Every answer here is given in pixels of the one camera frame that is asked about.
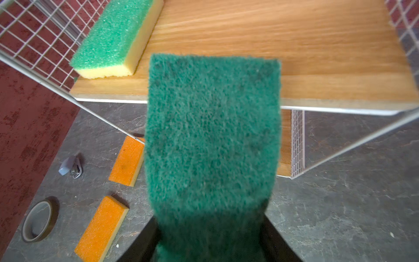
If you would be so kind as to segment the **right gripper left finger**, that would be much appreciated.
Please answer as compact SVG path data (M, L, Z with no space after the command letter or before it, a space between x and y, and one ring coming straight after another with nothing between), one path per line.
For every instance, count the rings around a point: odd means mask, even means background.
M160 229L153 216L117 262L151 262L159 241Z

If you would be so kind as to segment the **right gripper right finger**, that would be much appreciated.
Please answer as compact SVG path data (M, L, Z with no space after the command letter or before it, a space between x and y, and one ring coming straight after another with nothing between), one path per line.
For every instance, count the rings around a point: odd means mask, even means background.
M260 229L260 245L267 262L303 262L266 215Z

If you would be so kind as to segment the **dark green sponge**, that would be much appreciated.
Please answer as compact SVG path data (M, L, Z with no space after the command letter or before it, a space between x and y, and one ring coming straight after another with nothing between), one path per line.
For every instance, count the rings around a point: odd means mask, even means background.
M277 60L157 53L149 63L148 198L160 262L263 262L280 158Z

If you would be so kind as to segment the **bright green sponge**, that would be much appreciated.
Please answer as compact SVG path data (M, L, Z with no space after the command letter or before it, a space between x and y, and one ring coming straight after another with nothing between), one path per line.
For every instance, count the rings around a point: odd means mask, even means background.
M111 1L70 65L85 79L135 73L164 1Z

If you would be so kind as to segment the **white wire shelf rack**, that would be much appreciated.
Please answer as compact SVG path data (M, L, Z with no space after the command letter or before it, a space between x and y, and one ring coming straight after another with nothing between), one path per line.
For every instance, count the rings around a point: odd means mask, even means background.
M403 38L411 39L412 49L417 50L419 43L411 28L419 20L416 14L418 1L383 2L390 16L390 25L393 28L404 25ZM2 1L1 61L75 105L82 106L85 101L71 95L72 87L81 77L69 63L107 4L107 1ZM282 109L291 110L290 178L295 179L308 171L304 152L304 112L312 110ZM395 114L398 113L402 113L399 120L346 146L343 151L352 150L418 119L419 105Z

